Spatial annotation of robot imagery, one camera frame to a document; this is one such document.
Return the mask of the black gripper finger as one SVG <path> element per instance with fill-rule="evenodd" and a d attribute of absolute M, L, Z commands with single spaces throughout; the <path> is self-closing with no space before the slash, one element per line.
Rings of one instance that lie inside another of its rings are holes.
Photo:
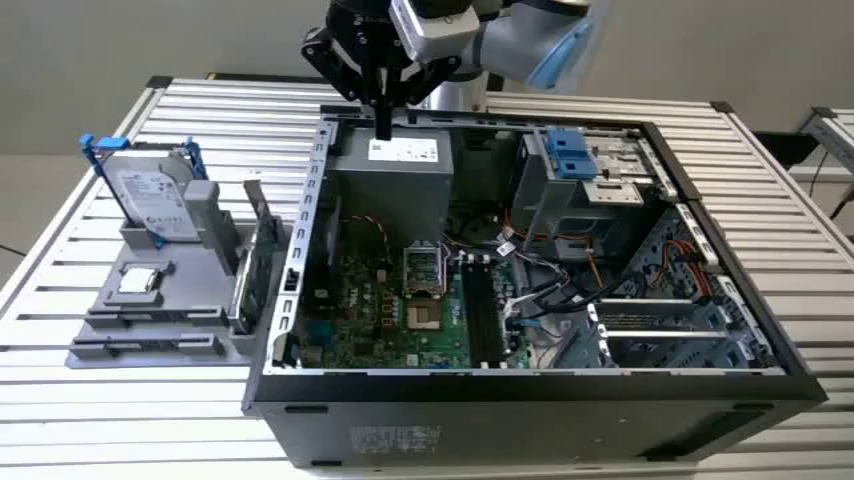
<path fill-rule="evenodd" d="M 461 67 L 461 57 L 439 58 L 406 79 L 393 80 L 386 89 L 383 138 L 393 138 L 393 117 L 397 109 L 421 103 Z"/>
<path fill-rule="evenodd" d="M 350 58 L 357 62 L 355 70 L 334 47 L 329 29 L 311 29 L 302 43 L 302 54 L 339 94 L 350 101 L 359 101 L 374 111 L 375 138 L 385 138 L 385 95 L 381 70 L 366 44 L 357 42 Z"/>

